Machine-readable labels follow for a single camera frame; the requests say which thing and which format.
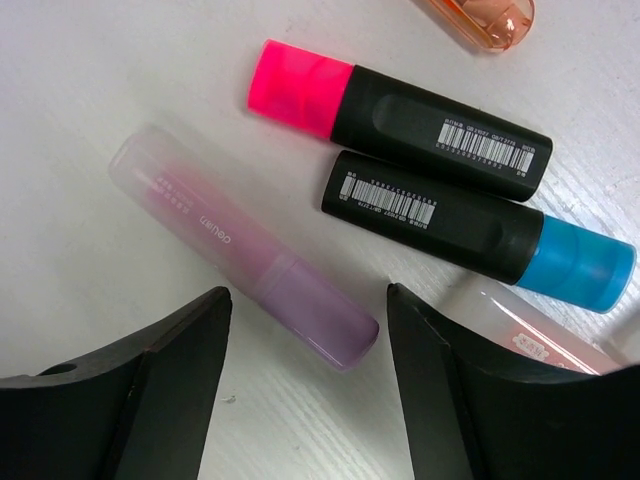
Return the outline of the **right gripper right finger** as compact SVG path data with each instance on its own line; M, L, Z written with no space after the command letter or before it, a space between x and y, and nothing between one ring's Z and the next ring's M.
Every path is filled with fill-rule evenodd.
M639 369L588 375L510 351L402 284L387 318L418 479L635 479Z

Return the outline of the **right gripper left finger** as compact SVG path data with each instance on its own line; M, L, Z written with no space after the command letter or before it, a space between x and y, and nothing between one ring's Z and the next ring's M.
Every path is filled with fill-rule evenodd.
M2 379L2 478L197 478L231 312L216 287L98 350Z

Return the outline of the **yellow cap translucent marker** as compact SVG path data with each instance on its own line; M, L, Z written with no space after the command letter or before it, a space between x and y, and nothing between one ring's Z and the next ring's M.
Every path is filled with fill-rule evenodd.
M605 353L486 277L462 279L449 289L437 309L484 338L548 365L590 375L620 368Z

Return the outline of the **purple translucent marker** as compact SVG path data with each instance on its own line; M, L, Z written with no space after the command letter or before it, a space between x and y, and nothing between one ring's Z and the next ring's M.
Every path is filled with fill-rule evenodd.
M378 322L237 206L170 133L150 126L131 135L109 175L332 367L352 369L375 343Z

